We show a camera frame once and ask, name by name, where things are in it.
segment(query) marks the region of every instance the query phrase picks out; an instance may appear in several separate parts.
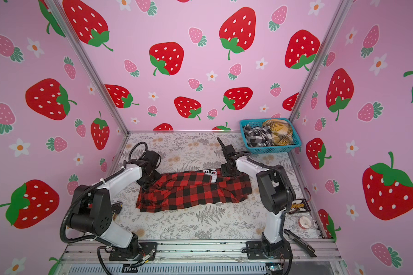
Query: yellow plaid cloth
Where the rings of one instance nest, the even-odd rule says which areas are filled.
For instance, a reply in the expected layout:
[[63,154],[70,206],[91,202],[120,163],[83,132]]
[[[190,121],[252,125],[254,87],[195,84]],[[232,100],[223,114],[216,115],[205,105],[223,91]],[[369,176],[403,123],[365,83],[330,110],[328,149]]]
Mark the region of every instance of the yellow plaid cloth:
[[293,145],[292,126],[285,120],[270,119],[263,123],[263,126],[269,126],[273,134],[272,142],[276,146]]

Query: floral patterned table surface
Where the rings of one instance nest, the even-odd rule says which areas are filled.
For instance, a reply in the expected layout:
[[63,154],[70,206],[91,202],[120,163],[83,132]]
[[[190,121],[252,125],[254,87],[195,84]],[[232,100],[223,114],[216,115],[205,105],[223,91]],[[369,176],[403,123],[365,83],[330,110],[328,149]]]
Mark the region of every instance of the floral patterned table surface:
[[[121,168],[122,161],[128,159],[131,148],[140,141],[145,141],[149,150],[156,151],[162,157],[162,163],[157,169],[160,173],[220,168],[220,165],[225,163],[225,158],[217,136],[225,145],[232,144],[236,151],[245,150],[239,133],[133,133],[129,136],[118,168]],[[143,146],[140,146],[132,157],[139,157],[142,152]],[[296,197],[303,198],[287,153],[255,155],[254,159],[268,165],[282,165],[294,187]],[[243,202],[141,213],[135,207],[140,187],[132,183],[114,198],[114,201],[123,202],[116,222],[143,240],[260,239],[268,212],[260,200],[257,181],[253,178],[251,185],[252,194]],[[302,214],[287,216],[285,228],[301,238],[319,238],[316,225],[306,231],[298,227],[297,220],[300,216]]]

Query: strawberry wallpaper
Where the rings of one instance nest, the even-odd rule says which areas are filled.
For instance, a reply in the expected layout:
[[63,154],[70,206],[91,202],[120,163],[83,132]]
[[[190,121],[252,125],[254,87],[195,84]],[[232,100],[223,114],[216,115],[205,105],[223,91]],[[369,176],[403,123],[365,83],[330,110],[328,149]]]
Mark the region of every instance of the strawberry wallpaper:
[[350,274],[413,274],[413,1],[358,0],[295,118]]
[[238,130],[242,119],[289,116],[338,3],[62,6],[130,130]]
[[52,274],[73,190],[122,138],[44,1],[0,1],[0,274]]

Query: red plaid shirt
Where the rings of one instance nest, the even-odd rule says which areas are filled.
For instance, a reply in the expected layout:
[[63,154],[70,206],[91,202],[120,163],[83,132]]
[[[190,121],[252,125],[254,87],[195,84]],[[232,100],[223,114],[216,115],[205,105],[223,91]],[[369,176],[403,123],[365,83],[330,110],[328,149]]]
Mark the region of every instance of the red plaid shirt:
[[147,191],[141,188],[136,208],[160,212],[216,202],[237,203],[251,193],[247,174],[225,177],[220,169],[165,173]]

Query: teal plastic basket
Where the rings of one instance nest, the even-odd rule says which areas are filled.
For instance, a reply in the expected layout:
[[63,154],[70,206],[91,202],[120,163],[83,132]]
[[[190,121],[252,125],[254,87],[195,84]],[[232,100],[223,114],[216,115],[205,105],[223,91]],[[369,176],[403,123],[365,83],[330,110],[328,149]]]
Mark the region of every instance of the teal plastic basket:
[[246,140],[245,134],[243,133],[243,127],[246,125],[250,125],[251,128],[253,127],[262,127],[263,123],[266,120],[270,120],[272,118],[260,118],[260,119],[244,119],[240,121],[240,131],[242,132],[243,142],[245,143],[246,148],[248,151],[254,154],[268,154],[268,153],[287,153],[292,151],[294,148],[301,146],[300,137],[297,134],[292,123],[287,118],[278,118],[287,121],[292,126],[292,140],[294,141],[294,145],[287,145],[287,146],[266,146],[266,147],[249,147],[248,142]]

